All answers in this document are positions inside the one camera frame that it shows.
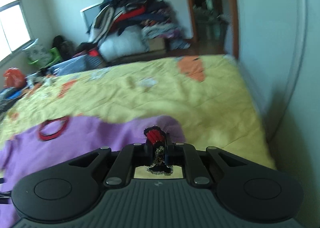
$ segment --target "purple cloth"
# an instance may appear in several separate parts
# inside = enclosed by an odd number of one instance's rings
[[[56,133],[61,122],[47,125],[42,133]],[[5,182],[1,191],[11,191],[14,185],[26,175],[54,166],[109,146],[113,151],[121,150],[132,143],[145,143],[143,134],[146,128],[158,126],[170,133],[173,142],[184,142],[185,137],[179,123],[169,116],[157,116],[146,119],[134,119],[127,123],[110,124],[99,118],[78,116],[71,117],[67,128],[52,140],[43,142],[38,138],[40,126],[34,126],[8,140],[0,151],[0,169],[5,170]],[[11,227],[19,219],[14,206],[0,205],[0,228]]]

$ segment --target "orange plastic bag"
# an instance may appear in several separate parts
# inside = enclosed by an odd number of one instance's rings
[[[18,68],[9,68],[3,74],[4,88],[16,87],[23,88],[26,86],[26,76]]]

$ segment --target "wooden door frame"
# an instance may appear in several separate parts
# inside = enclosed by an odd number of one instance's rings
[[[195,15],[193,12],[193,0],[188,0],[189,12],[191,16],[191,24],[193,29],[193,38],[191,42],[196,43],[199,41]],[[229,6],[232,16],[231,26],[233,32],[233,56],[236,59],[239,59],[239,18],[238,18],[238,4],[237,0],[229,0]]]

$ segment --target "window sill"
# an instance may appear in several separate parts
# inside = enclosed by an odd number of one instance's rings
[[[13,51],[11,54],[7,55],[4,59],[0,60],[0,67],[4,66],[6,63],[8,63],[12,58],[14,58],[16,55],[18,55],[23,49],[30,46],[34,40],[30,40],[23,44],[21,47],[17,48],[15,51]]]

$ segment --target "yellow bedspread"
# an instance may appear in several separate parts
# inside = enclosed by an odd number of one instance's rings
[[[261,121],[237,67],[222,56],[201,59],[203,82],[180,74],[173,58],[115,66],[100,79],[90,80],[94,71],[59,77],[8,111],[0,125],[0,148],[12,135],[65,115],[99,116],[113,123],[170,115],[198,150],[217,146],[274,168]],[[61,85],[75,77],[76,83],[58,98]],[[145,78],[157,83],[141,86]]]

